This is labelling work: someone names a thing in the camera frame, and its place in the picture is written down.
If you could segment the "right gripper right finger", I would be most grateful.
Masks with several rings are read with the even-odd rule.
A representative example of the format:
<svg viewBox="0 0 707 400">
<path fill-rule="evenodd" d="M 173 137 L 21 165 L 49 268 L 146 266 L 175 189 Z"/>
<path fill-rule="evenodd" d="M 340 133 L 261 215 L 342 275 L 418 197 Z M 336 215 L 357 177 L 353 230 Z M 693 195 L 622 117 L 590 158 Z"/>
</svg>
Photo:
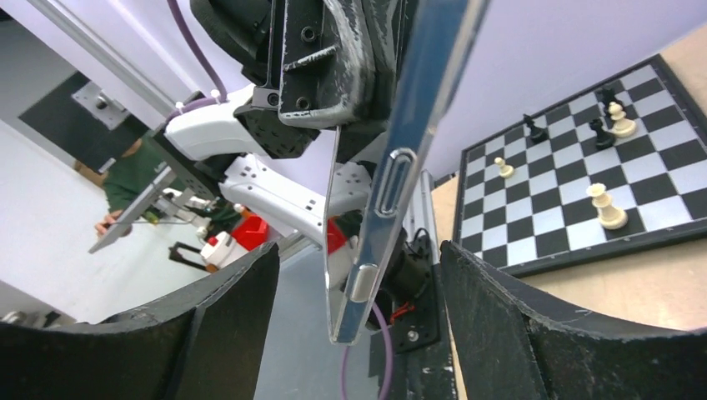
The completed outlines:
<svg viewBox="0 0 707 400">
<path fill-rule="evenodd" d="M 441 276 L 472 399 L 703 399 L 706 332 L 631 322 L 566 302 L 453 242 Z"/>
</svg>

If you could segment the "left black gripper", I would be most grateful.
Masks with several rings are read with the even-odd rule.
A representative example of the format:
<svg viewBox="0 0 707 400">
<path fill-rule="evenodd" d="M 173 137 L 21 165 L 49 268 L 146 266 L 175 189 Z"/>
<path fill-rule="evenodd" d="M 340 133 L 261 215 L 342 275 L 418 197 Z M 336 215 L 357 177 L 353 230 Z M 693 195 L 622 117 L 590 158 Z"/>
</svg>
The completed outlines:
<svg viewBox="0 0 707 400">
<path fill-rule="evenodd" d="M 297 128 L 384 130 L 416 1 L 192 1 L 211 40 Z"/>
</svg>

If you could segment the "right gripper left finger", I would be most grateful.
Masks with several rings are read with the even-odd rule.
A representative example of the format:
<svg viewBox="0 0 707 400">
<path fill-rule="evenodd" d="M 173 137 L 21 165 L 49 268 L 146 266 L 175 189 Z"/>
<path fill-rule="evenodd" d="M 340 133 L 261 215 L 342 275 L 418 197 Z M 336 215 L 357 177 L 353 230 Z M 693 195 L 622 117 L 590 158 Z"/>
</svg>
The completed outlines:
<svg viewBox="0 0 707 400">
<path fill-rule="evenodd" d="M 278 286 L 269 242 L 98 323 L 1 326 L 4 399 L 251 399 Z"/>
</svg>

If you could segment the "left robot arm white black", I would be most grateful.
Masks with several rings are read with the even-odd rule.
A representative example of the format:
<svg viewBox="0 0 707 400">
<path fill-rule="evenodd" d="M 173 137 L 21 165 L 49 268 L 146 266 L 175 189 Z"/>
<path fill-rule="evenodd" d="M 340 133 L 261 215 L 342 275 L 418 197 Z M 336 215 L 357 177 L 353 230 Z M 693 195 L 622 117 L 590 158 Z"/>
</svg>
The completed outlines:
<svg viewBox="0 0 707 400">
<path fill-rule="evenodd" d="M 359 212 L 368 200 L 418 3 L 193 1 L 199 25 L 249 80 L 237 92 L 224 86 L 179 4 L 168 8 L 215 86 L 177 104 L 154 134 L 168 165 L 202 198 L 242 204 L 325 243 L 324 217 Z M 298 158 L 329 129 L 338 147 L 328 196 L 263 162 Z"/>
</svg>

